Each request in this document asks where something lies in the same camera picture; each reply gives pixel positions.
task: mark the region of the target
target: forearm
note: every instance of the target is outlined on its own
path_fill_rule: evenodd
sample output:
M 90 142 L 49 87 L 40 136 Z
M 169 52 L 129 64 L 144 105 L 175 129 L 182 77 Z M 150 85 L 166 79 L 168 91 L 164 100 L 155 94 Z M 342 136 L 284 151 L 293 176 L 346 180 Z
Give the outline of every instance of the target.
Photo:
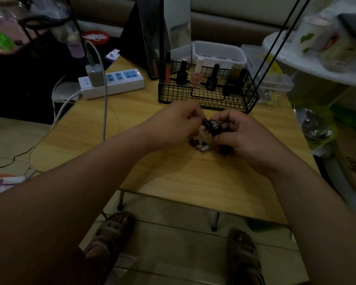
M 356 214 L 302 160 L 270 180 L 313 284 L 356 284 Z
M 131 128 L 0 194 L 0 270 L 39 273 L 76 250 L 146 144 Z

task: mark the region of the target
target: table leg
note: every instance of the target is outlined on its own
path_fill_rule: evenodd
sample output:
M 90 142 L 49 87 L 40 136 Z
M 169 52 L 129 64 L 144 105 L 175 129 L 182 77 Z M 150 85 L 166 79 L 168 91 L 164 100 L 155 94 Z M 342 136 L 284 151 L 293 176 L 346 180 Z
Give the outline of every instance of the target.
M 122 211 L 124 209 L 123 201 L 124 201 L 124 191 L 120 191 L 119 203 L 117 204 L 117 210 Z
M 216 232 L 216 230 L 218 229 L 219 217 L 220 217 L 220 212 L 216 212 L 214 223 L 212 223 L 212 227 L 211 227 L 211 230 L 213 232 Z

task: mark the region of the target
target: power strip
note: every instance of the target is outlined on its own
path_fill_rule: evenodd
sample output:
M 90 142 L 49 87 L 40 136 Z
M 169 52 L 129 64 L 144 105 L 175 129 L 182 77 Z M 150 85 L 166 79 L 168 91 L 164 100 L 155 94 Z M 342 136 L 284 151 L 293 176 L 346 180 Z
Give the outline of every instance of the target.
M 107 77 L 108 95 L 137 90 L 145 86 L 144 78 L 137 69 L 107 73 L 105 76 Z M 78 81 L 85 99 L 104 96 L 104 86 L 93 87 L 88 76 L 80 77 Z

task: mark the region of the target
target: black metal rod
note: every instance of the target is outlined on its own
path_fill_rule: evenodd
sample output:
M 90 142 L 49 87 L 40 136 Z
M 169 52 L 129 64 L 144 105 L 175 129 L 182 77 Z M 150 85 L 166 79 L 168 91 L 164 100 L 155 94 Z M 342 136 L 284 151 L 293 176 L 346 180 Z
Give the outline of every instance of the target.
M 297 0 L 297 1 L 295 2 L 293 9 L 290 11 L 289 16 L 287 16 L 287 19 L 286 19 L 285 23 L 282 25 L 281 30 L 279 31 L 279 33 L 278 33 L 276 39 L 275 39 L 274 42 L 273 42 L 273 45 L 270 47 L 268 53 L 267 53 L 266 56 L 265 56 L 265 59 L 264 59 L 263 62 L 261 63 L 261 66 L 258 68 L 256 75 L 253 77 L 253 82 L 256 80 L 258 74 L 260 73 L 262 67 L 264 66 L 266 60 L 268 59 L 268 57 L 269 57 L 269 55 L 270 55 L 270 52 L 272 51 L 274 45 L 277 43 L 277 41 L 278 41 L 278 39 L 279 39 L 279 37 L 280 37 L 282 31 L 286 28 L 287 23 L 289 22 L 291 16 L 293 15 L 293 13 L 294 13 L 295 9 L 297 8 L 297 6 L 298 6 L 298 4 L 299 4 L 300 1 L 301 1 L 301 0 Z
M 165 15 L 164 15 L 164 0 L 159 0 L 159 82 L 162 83 L 165 76 L 164 70 L 164 29 L 165 29 Z
M 295 19 L 293 25 L 292 25 L 292 26 L 290 27 L 290 29 L 287 31 L 287 34 L 286 34 L 284 40 L 282 41 L 282 44 L 280 45 L 280 47 L 278 48 L 276 54 L 274 55 L 273 59 L 271 60 L 271 62 L 270 62 L 270 64 L 269 64 L 268 68 L 266 69 L 264 75 L 261 77 L 261 80 L 260 80 L 259 83 L 257 84 L 256 90 L 258 90 L 258 87 L 260 86 L 261 82 L 262 82 L 263 79 L 265 78 L 265 76 L 266 76 L 266 74 L 268 73 L 270 67 L 273 65 L 275 59 L 277 58 L 279 52 L 281 51 L 282 47 L 283 47 L 284 44 L 286 43 L 287 38 L 289 38 L 290 33 L 293 31 L 295 25 L 296 25 L 297 22 L 299 21 L 300 17 L 302 16 L 302 14 L 303 14 L 303 12 L 304 12 L 304 9 L 306 9 L 306 7 L 307 7 L 307 5 L 309 4 L 309 2 L 310 2 L 310 0 L 306 0 L 306 2 L 305 2 L 305 4 L 303 5 L 301 11 L 299 12 L 297 18 Z

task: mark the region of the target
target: white round shelf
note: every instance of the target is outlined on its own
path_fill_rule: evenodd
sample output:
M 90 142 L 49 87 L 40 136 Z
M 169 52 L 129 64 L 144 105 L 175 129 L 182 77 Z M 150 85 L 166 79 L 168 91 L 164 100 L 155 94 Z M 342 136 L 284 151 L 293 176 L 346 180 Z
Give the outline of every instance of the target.
M 267 36 L 262 42 L 262 47 L 268 51 L 270 47 L 273 45 L 274 40 L 278 35 L 277 33 L 273 33 Z M 271 55 L 275 55 L 278 51 L 278 48 L 282 44 L 282 41 L 285 36 L 285 31 L 282 32 L 277 43 L 275 44 L 273 50 L 271 51 Z M 331 80 L 337 83 L 342 83 L 350 86 L 356 86 L 356 72 L 347 72 L 347 73 L 336 73 L 332 71 L 328 71 L 326 68 L 322 66 L 318 59 L 318 52 L 309 51 L 305 56 L 299 56 L 290 48 L 291 43 L 286 42 L 282 47 L 281 51 L 277 56 L 277 60 L 293 67 L 297 70 L 306 72 L 308 74 L 318 76 L 323 79 Z

